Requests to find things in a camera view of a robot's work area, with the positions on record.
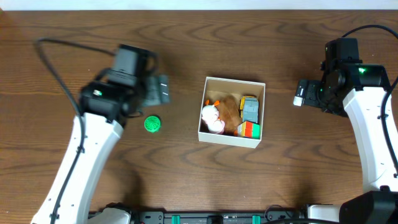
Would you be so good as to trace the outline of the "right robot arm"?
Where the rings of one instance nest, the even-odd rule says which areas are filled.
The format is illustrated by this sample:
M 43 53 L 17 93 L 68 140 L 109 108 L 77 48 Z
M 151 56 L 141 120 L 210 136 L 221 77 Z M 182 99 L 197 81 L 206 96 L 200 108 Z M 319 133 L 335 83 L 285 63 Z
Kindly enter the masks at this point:
M 358 41 L 343 37 L 325 45 L 320 69 L 321 80 L 299 81 L 293 104 L 349 118 L 363 194 L 341 205 L 309 205 L 305 217 L 311 223 L 397 223 L 397 128 L 385 68 L 364 64 Z

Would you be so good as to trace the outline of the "yellow grey toy truck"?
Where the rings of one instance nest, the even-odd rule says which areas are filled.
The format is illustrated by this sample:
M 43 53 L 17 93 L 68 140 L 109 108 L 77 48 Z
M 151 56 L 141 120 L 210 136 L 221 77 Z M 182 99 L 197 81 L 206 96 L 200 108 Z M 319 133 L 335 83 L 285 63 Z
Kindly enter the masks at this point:
M 258 123 L 259 101 L 254 96 L 243 96 L 239 105 L 242 121 Z

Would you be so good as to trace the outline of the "green round plastic toy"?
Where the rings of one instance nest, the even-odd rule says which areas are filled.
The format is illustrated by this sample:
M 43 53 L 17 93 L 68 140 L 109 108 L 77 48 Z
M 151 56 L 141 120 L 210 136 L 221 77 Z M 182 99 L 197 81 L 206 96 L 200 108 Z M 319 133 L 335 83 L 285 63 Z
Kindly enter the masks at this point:
M 144 121 L 144 127 L 150 133 L 158 132 L 161 128 L 161 125 L 161 120 L 156 115 L 148 116 Z

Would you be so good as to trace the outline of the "colourful puzzle cube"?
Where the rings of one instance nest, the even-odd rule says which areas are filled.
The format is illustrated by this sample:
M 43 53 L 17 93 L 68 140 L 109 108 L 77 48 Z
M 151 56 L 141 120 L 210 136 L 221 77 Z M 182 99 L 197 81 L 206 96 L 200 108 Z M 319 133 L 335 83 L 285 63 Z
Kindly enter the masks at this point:
M 245 121 L 236 128 L 234 135 L 242 138 L 260 139 L 260 126 L 256 123 Z

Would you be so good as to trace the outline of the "pink white plush toy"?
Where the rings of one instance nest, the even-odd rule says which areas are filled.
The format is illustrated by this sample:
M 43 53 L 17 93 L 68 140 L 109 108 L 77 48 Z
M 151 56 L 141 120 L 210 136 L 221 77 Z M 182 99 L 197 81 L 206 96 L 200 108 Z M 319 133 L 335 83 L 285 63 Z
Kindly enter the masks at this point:
M 201 109 L 201 119 L 207 125 L 211 134 L 223 134 L 225 122 L 220 119 L 220 112 L 217 106 L 220 101 L 215 101 L 212 105 L 209 100 L 205 101 L 204 107 Z

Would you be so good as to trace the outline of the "brown plush toy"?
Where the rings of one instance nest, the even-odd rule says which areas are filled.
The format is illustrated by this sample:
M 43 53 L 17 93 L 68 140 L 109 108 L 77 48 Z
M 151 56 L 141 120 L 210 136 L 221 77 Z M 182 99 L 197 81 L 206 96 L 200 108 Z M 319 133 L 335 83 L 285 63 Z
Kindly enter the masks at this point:
M 235 97 L 233 95 L 224 97 L 216 107 L 220 113 L 219 119 L 225 123 L 224 134 L 234 136 L 236 128 L 243 122 Z

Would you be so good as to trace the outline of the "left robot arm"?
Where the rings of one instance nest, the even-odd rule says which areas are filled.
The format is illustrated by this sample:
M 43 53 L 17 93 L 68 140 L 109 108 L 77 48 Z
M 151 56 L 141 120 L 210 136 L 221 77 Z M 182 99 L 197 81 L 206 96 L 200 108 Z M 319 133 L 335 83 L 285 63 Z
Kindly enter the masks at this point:
M 156 53 L 121 44 L 114 65 L 81 89 L 76 101 L 64 82 L 60 86 L 76 116 L 68 148 L 55 180 L 32 223 L 136 223 L 120 204 L 90 213 L 90 204 L 110 152 L 126 122 L 141 116 L 144 106 L 168 102 L 166 77 L 155 75 Z

